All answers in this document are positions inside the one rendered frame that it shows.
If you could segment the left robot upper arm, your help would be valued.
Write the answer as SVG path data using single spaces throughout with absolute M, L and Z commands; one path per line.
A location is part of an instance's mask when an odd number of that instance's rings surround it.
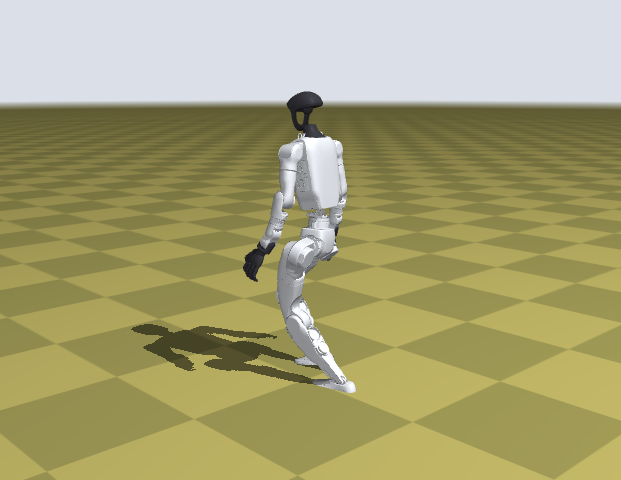
M 282 208 L 289 209 L 295 204 L 294 188 L 296 184 L 297 165 L 303 157 L 303 143 L 294 142 L 280 147 L 278 152 L 280 161 L 279 182 L 283 194 Z

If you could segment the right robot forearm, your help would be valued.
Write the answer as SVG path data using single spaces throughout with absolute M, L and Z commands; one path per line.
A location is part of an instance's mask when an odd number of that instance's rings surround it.
M 346 200 L 347 200 L 347 193 L 339 198 L 339 203 L 337 206 L 334 207 L 330 207 L 329 210 L 329 215 L 327 218 L 330 218 L 329 222 L 329 228 L 333 228 L 335 230 L 335 228 L 342 222 L 342 215 L 343 215 L 343 208 L 346 205 Z

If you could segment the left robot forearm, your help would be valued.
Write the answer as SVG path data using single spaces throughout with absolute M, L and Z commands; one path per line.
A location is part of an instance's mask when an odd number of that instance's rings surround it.
M 285 220 L 287 220 L 287 217 L 288 217 L 287 212 L 282 210 L 282 205 L 283 205 L 283 194 L 281 192 L 276 192 L 273 197 L 272 210 L 270 213 L 271 218 L 265 230 L 265 234 L 260 240 L 260 245 L 264 249 L 266 249 L 266 247 L 271 242 L 274 242 L 275 247 L 276 247 L 277 241 L 281 237 L 281 232 L 283 229 L 284 222 Z

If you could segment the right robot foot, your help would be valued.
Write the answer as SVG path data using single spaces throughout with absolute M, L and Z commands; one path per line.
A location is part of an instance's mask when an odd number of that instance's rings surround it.
M 331 353 L 330 353 L 331 354 Z M 333 355 L 331 354 L 332 358 L 334 359 Z M 335 361 L 335 360 L 334 360 Z M 295 359 L 295 363 L 296 364 L 301 364 L 301 365 L 316 365 L 315 363 L 313 363 L 307 356 L 301 357 L 301 358 L 297 358 Z

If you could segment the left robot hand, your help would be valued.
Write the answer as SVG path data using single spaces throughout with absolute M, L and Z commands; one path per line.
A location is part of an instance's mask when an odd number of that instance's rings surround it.
M 265 254 L 270 254 L 270 252 L 273 250 L 274 247 L 275 247 L 275 243 L 271 242 L 266 247 L 266 249 L 264 249 L 260 245 L 260 242 L 259 242 L 257 245 L 258 249 L 253 249 L 252 252 L 249 252 L 246 255 L 245 257 L 246 263 L 244 264 L 243 269 L 247 277 L 249 277 L 251 280 L 258 282 L 258 280 L 256 279 L 256 274 L 258 272 L 258 269 L 261 267 L 263 263 Z

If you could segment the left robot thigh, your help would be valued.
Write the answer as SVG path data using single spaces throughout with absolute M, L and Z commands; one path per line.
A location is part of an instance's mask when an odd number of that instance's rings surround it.
M 315 255 L 315 242 L 309 238 L 288 242 L 282 252 L 277 275 L 278 297 L 284 321 L 289 316 L 299 317 L 309 329 L 312 320 L 305 310 L 300 309 L 305 272 Z

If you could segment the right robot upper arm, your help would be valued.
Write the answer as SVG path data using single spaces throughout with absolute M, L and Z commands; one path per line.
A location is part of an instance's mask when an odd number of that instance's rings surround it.
M 339 198 L 343 197 L 347 193 L 347 182 L 345 176 L 345 169 L 343 165 L 343 146 L 340 141 L 333 140 L 337 149 L 337 157 L 338 157 L 338 167 L 339 167 L 339 177 L 340 177 L 340 193 Z

